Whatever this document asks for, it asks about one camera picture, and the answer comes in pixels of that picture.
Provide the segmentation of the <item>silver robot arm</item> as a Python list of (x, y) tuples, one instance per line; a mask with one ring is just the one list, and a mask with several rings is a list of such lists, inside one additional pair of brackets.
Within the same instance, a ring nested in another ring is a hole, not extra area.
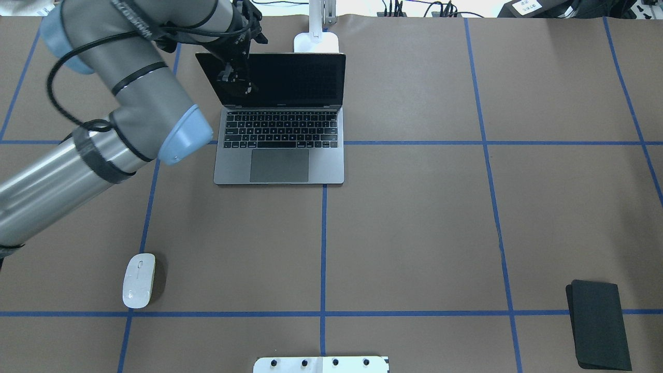
[[(173, 165), (211, 142), (213, 129), (164, 53), (198, 45), (222, 65), (234, 95), (255, 92), (252, 43), (266, 44), (252, 1), (61, 1), (40, 26), (57, 57), (45, 82), (54, 112), (73, 129), (2, 183), (2, 258), (152, 161)], [(73, 94), (56, 97), (62, 68), (93, 75), (106, 104), (79, 118)]]

